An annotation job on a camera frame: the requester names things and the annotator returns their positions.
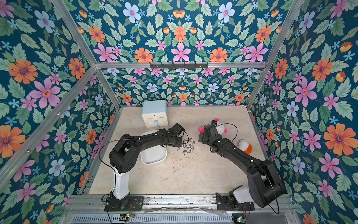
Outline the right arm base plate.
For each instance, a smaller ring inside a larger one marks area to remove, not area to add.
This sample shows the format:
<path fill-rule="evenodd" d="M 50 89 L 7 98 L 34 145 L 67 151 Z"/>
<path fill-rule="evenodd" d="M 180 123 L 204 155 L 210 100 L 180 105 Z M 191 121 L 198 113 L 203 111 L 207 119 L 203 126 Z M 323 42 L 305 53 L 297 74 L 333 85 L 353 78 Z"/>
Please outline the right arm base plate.
<path fill-rule="evenodd" d="M 217 210 L 223 211 L 253 211 L 254 201 L 248 187 L 242 185 L 229 191 L 227 195 L 215 193 Z"/>

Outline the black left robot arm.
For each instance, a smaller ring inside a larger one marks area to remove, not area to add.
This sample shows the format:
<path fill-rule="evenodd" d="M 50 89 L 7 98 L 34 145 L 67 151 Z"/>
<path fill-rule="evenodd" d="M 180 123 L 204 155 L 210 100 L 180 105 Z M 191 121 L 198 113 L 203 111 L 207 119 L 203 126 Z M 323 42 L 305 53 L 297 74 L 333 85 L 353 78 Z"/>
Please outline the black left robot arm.
<path fill-rule="evenodd" d="M 176 123 L 172 128 L 159 129 L 141 136 L 123 135 L 109 153 L 110 165 L 114 168 L 113 197 L 123 200 L 130 194 L 130 171 L 136 165 L 141 152 L 152 147 L 181 147 L 184 132 L 184 127 Z"/>

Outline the white storage tray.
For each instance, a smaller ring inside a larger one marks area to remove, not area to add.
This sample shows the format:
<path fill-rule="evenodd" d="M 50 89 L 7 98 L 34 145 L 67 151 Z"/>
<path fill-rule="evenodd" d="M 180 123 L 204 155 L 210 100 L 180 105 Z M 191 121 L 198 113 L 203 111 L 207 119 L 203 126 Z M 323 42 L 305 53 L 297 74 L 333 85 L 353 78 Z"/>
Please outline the white storage tray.
<path fill-rule="evenodd" d="M 161 145 L 154 146 L 140 152 L 141 162 L 146 166 L 156 166 L 167 159 L 167 148 Z"/>

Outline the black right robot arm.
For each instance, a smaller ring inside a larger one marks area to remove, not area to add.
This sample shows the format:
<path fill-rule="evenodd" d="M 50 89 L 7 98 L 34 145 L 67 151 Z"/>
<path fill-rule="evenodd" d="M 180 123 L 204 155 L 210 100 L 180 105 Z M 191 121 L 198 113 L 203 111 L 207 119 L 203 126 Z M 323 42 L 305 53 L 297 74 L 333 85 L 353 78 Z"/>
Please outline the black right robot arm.
<path fill-rule="evenodd" d="M 200 132 L 199 142 L 209 145 L 212 153 L 228 159 L 246 174 L 248 186 L 239 188 L 239 192 L 234 194 L 237 202 L 244 203 L 240 199 L 246 199 L 247 202 L 254 202 L 264 208 L 286 193 L 277 169 L 271 161 L 256 159 L 242 151 L 231 140 L 222 137 L 217 127 L 216 120 L 205 126 L 204 131 Z"/>

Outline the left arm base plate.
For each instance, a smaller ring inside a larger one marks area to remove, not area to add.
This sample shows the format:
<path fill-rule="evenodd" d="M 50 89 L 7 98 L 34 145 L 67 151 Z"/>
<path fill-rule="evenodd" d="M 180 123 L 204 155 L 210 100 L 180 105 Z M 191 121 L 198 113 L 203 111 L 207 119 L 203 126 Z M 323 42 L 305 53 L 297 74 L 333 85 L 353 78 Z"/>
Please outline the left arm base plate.
<path fill-rule="evenodd" d="M 111 192 L 106 198 L 104 210 L 108 212 L 141 211 L 144 205 L 143 196 L 131 196 L 130 194 L 119 200 Z"/>

